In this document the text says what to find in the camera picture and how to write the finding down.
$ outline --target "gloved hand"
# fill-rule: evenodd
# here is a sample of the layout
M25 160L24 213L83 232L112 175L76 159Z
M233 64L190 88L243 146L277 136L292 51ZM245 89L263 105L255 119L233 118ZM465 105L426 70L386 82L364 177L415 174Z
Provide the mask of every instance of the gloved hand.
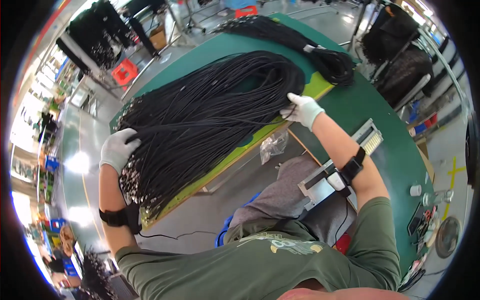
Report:
M313 121L319 113L325 112L325 109L321 108L312 97L299 96L294 93L288 93L287 97L293 104L290 104L288 108L280 110L282 118L300 122L312 131Z
M132 152L141 144L139 139L125 144L128 138L136 133L135 129L127 128L109 136L102 146L99 166L109 164L120 175Z

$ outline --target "factory floor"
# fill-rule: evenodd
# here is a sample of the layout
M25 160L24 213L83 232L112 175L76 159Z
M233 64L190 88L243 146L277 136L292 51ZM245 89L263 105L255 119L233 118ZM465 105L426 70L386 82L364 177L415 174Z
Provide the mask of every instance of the factory floor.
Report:
M289 1L271 1L264 7L258 7L259 14L282 12L288 14L313 7L319 4L300 2L297 4ZM219 10L215 4L194 17L201 21ZM315 8L290 15L337 43L349 41L357 23L357 15L360 9L347 2L341 2L327 8ZM219 17L216 14L201 22L207 28L207 32L223 20L233 17L229 12L227 17ZM199 30L193 30L191 40L199 44L211 35L203 36ZM162 69L181 55L187 53L191 46L170 47L164 52L163 57L168 60L158 60L143 74L127 95L127 99L133 96L144 84L150 81ZM147 56L136 62L141 69L142 64L149 60ZM93 117L76 107L68 106L62 113L61 128L58 136L62 138L58 156L63 165L57 171L55 186L54 205L60 214L69 219L77 240L82 247L93 247L96 251L107 250L105 237L98 216L98 162L103 142L109 135L108 122L118 112L122 104L113 97L104 93L97 116ZM265 165L261 165L259 156L247 163L234 178L221 186L211 196L192 197L176 208L173 212L161 219L144 235L164 234L178 236L196 230L211 231L218 233L223 226L224 220L232 215L236 208L246 203L253 195L261 192L266 186L276 180L277 170L275 166L289 158L300 155L303 148L290 138L288 146L283 154L273 157ZM143 238L137 236L141 247L179 253L195 253L213 248L215 235L197 233L184 236L179 240L164 237Z

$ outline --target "red stool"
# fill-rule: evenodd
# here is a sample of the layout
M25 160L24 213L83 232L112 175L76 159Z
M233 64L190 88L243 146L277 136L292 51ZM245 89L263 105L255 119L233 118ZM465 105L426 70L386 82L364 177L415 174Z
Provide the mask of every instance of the red stool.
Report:
M250 5L250 6L235 10L235 18L249 16L251 14L258 14L257 7L255 5Z
M112 71L113 78L119 85L126 85L130 80L137 77L138 68L129 59L124 59L117 68Z

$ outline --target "person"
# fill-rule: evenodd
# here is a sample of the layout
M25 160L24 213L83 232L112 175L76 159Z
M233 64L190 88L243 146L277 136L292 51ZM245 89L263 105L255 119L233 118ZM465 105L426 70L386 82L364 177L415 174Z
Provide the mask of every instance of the person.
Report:
M65 267L63 266L63 260L61 258L55 259L51 256L50 260L42 256L43 263L52 271L56 273L65 273Z
M292 93L288 98L292 104L280 111L282 116L308 127L335 166L342 169L357 154L359 145L314 99ZM119 211L126 205L118 177L141 143L125 144L133 134L133 129L116 132L102 147L102 212ZM296 173L295 165L303 164L290 164L284 173ZM362 164L351 184L358 216L346 255L316 240L298 220L279 222L288 209L278 210L276 204L280 203L275 202L271 190L234 213L225 245L218 248L188 255L142 250L127 226L111 227L103 222L106 241L119 269L143 300L404 299L395 292L400 267L388 191L368 155ZM294 186L298 182L292 180L291 189L298 190Z

